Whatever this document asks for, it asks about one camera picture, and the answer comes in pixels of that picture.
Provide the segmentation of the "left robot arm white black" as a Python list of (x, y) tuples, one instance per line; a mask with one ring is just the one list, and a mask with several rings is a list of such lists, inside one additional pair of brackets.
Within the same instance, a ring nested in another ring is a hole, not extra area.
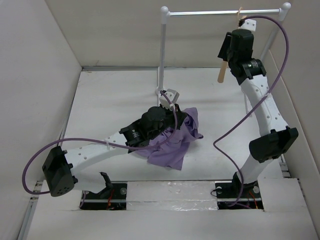
[(42, 166), (42, 171), (52, 197), (60, 197), (72, 189), (90, 191), (100, 198), (111, 194), (111, 181), (103, 171), (102, 180), (85, 176), (84, 169), (109, 158), (143, 150), (150, 141), (167, 129), (177, 131), (184, 123), (187, 113), (175, 104), (175, 110), (153, 106), (140, 119), (109, 136), (102, 143), (91, 143), (83, 147), (62, 150), (52, 148)]

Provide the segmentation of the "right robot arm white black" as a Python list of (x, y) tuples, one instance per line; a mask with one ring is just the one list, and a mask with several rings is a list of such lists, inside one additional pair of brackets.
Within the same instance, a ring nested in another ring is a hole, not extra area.
[(218, 57), (228, 63), (231, 74), (246, 94), (254, 110), (260, 137), (249, 143), (249, 157), (234, 174), (231, 191), (242, 197), (249, 185), (273, 160), (286, 153), (297, 139), (298, 130), (289, 127), (283, 119), (273, 96), (269, 92), (268, 79), (263, 63), (254, 59), (254, 35), (246, 29), (227, 32)]

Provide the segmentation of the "wooden clothes hanger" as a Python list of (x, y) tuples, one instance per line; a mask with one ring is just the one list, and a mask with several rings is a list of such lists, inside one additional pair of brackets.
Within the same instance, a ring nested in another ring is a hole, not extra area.
[[(241, 6), (239, 8), (238, 12), (237, 12), (237, 21), (239, 21), (240, 19), (246, 17), (246, 16), (240, 17), (240, 14), (241, 14), (242, 10), (243, 10), (243, 7)], [(222, 63), (221, 63), (220, 71), (219, 71), (218, 78), (217, 78), (217, 82), (220, 83), (220, 84), (224, 82), (225, 73), (226, 73), (227, 67), (228, 67), (228, 63), (223, 60)]]

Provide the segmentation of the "purple t shirt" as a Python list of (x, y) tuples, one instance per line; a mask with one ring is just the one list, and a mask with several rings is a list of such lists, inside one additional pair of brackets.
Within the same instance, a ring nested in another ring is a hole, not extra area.
[(171, 134), (174, 134), (169, 141), (156, 148), (137, 150), (134, 154), (146, 158), (147, 163), (151, 165), (180, 171), (190, 144), (204, 137), (199, 133), (197, 108), (186, 108), (183, 112), (187, 113), (187, 117), (184, 119), (180, 129), (174, 131), (173, 128), (168, 128), (154, 140), (151, 140), (150, 145), (159, 144), (165, 141)]

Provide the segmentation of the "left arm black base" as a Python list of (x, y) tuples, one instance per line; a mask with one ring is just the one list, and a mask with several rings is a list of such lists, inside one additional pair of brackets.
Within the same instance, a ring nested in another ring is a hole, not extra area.
[(127, 209), (127, 182), (112, 182), (105, 172), (100, 172), (104, 179), (104, 188), (94, 193), (83, 191), (79, 208), (86, 211), (124, 211)]

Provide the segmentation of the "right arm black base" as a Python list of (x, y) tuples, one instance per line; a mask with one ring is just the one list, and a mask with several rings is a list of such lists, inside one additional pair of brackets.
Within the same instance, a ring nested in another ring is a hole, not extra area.
[(258, 181), (244, 184), (240, 198), (241, 179), (237, 173), (232, 180), (218, 180), (214, 182), (214, 189), (210, 194), (216, 197), (219, 210), (263, 210), (263, 201)]

